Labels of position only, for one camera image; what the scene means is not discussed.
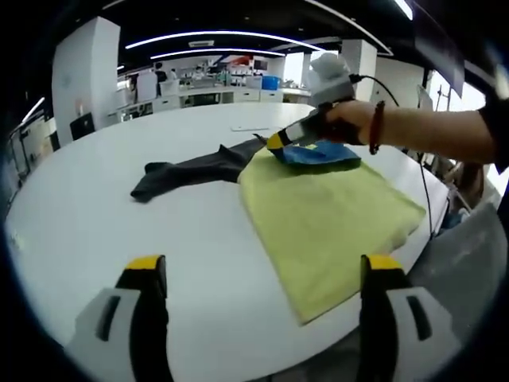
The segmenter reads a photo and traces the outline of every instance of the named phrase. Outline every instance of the white cabinet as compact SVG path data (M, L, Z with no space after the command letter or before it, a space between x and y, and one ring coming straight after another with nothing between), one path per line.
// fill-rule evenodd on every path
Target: white cabinet
M260 102L283 102L283 92L277 90L261 90Z
M181 99L178 95L156 98L154 101L152 101L152 108L154 113L165 110L180 109Z
M233 93L233 102L258 102L260 100L260 91L254 89L239 89Z

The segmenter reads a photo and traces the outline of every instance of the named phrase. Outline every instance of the black sleeve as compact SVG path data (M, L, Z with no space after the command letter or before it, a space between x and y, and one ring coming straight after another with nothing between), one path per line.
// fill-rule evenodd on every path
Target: black sleeve
M509 166L509 99L488 103L479 113L495 141L495 165L502 173Z

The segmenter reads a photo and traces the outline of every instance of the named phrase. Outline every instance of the ceiling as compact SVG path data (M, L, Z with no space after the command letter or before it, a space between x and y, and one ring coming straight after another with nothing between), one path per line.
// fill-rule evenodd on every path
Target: ceiling
M484 0L485 7L495 0ZM23 2L13 4L11 15L24 26L16 41L7 41L14 70L4 76L9 98L9 111L16 120L26 113L41 96L51 96L51 66L58 42L74 29L95 16L102 16L121 27L119 64L126 69L151 63L150 57L162 53L189 50L190 41L214 40L215 47L272 49L284 44L266 38L245 36L180 37L125 49L134 42L171 33L198 30L239 30L268 33L303 41L318 37L366 38L356 27L336 15L306 0L180 1L172 0L52 0L45 2L37 12L26 13ZM414 27L393 0L320 0L320 3L341 12L367 29L383 44L390 47L395 58L425 64L414 49ZM482 68L483 36L478 29L465 28L468 23L482 22L482 12L469 9L460 0L451 0L447 6L434 0L418 0L447 33L455 40L464 56ZM495 26L488 26L485 36L499 36ZM378 47L372 39L368 40ZM324 49L340 49L338 43L318 44ZM309 49L294 47L284 53Z

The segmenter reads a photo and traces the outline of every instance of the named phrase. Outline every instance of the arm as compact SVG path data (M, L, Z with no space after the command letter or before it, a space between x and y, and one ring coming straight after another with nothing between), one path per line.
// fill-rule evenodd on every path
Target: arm
M375 105L371 103L339 103L328 112L327 120L343 119L353 123L359 127L359 140L368 144L374 112ZM380 143L463 162L491 163L495 160L495 143L478 111L433 112L387 107L383 112Z

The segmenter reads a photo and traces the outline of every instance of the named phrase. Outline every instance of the red bracelet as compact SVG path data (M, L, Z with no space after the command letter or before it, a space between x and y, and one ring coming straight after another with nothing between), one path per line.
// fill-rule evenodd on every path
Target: red bracelet
M373 120L371 121L371 128L369 131L369 152L371 155L375 155L379 152L384 107L384 101L380 101L376 104L375 114L373 115Z

